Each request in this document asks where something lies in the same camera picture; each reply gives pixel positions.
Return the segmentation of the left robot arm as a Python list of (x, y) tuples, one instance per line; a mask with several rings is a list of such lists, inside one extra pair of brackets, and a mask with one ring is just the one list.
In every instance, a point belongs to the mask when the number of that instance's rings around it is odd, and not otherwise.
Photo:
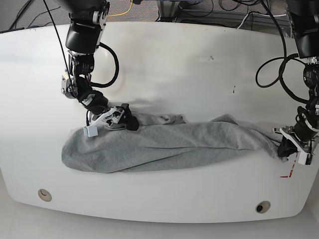
[[(284, 91), (295, 101), (304, 104), (297, 108), (296, 124), (274, 128), (282, 140), (277, 150), (279, 158), (298, 154), (298, 163), (310, 165), (315, 156), (314, 150), (319, 142), (319, 2), (317, 0), (287, 1), (287, 17), (291, 25), (297, 53), (288, 54), (283, 39), (284, 55), (277, 78), (266, 85), (271, 87), (280, 82)], [(289, 61), (304, 65), (303, 81), (309, 90), (309, 99), (295, 95), (284, 82), (283, 74)]]

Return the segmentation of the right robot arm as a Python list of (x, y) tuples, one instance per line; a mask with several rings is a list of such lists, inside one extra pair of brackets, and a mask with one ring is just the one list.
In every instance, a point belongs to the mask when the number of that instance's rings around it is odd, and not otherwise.
[[(119, 74), (119, 60), (115, 52), (101, 43), (110, 3), (106, 0), (61, 0), (59, 4), (69, 13), (70, 25), (66, 37), (68, 69), (62, 75), (62, 93), (76, 99), (86, 110), (84, 133), (88, 137), (98, 135), (98, 126), (125, 128), (136, 131), (139, 122), (132, 115), (129, 104), (109, 106), (108, 99), (99, 91), (115, 83)], [(92, 82), (95, 66), (94, 53), (104, 48), (115, 62), (115, 73), (105, 84)]]

